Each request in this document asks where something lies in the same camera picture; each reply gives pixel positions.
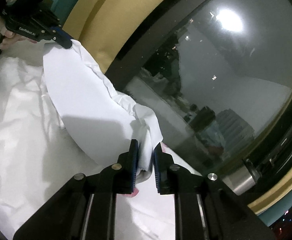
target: metal screw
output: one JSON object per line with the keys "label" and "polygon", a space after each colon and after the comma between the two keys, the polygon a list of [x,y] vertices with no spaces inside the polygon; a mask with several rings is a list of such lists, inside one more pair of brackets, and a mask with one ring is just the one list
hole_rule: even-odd
{"label": "metal screw", "polygon": [[172,164],[169,167],[172,171],[178,171],[180,169],[180,166],[177,164]]}
{"label": "metal screw", "polygon": [[115,163],[111,166],[111,168],[115,171],[118,171],[122,168],[122,165],[120,163]]}
{"label": "metal screw", "polygon": [[210,180],[217,180],[217,175],[215,173],[209,173],[207,177]]}
{"label": "metal screw", "polygon": [[84,174],[83,173],[77,173],[74,175],[74,179],[75,180],[82,180],[84,178]]}
{"label": "metal screw", "polygon": [[269,159],[271,166],[274,166],[274,160],[272,158]]}

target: washing machine door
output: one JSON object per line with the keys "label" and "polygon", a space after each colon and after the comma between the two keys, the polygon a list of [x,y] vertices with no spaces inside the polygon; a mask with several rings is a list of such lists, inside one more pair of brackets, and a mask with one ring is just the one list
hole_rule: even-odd
{"label": "washing machine door", "polygon": [[292,0],[164,0],[106,76],[256,213],[292,189]]}

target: human hand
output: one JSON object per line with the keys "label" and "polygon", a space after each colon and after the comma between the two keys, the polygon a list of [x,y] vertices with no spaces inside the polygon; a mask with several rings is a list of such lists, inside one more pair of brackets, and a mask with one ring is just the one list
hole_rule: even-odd
{"label": "human hand", "polygon": [[12,44],[14,44],[17,41],[24,41],[28,40],[32,43],[37,43],[36,41],[33,41],[31,39],[28,39],[24,36],[21,36],[19,34],[13,33],[11,31],[8,31],[5,27],[4,20],[0,17],[0,33],[5,36],[2,43],[0,44],[0,49],[5,50],[8,49]]}

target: white fabric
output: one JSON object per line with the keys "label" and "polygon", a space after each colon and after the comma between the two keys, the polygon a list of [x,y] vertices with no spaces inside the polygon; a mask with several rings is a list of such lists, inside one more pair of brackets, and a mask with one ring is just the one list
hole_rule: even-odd
{"label": "white fabric", "polygon": [[88,156],[111,165],[134,138],[141,144],[138,167],[149,169],[152,152],[163,140],[153,110],[118,93],[79,41],[73,40],[71,49],[46,44],[44,71],[67,131]]}
{"label": "white fabric", "polygon": [[[69,136],[48,96],[42,46],[19,42],[0,57],[0,230],[8,240],[74,174],[102,169]],[[115,239],[174,239],[174,197],[157,194],[154,175],[137,188],[134,198],[118,196]]]}
{"label": "white fabric", "polygon": [[16,44],[0,59],[0,230],[8,239],[74,174],[102,169],[63,128],[42,73],[40,44]]}

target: white cloth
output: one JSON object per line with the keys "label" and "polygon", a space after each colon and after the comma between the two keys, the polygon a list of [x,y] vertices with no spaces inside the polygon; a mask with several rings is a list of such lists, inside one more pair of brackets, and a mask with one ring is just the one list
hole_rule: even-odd
{"label": "white cloth", "polygon": [[70,49],[46,44],[44,72],[67,131],[88,156],[103,166],[114,164],[134,138],[140,143],[138,167],[149,169],[163,140],[155,113],[117,92],[79,41]]}
{"label": "white cloth", "polygon": [[[0,230],[8,240],[74,174],[103,168],[64,129],[42,75],[42,46],[18,42],[0,57]],[[137,188],[134,198],[118,195],[115,239],[174,239],[174,197],[157,194],[154,174]]]}

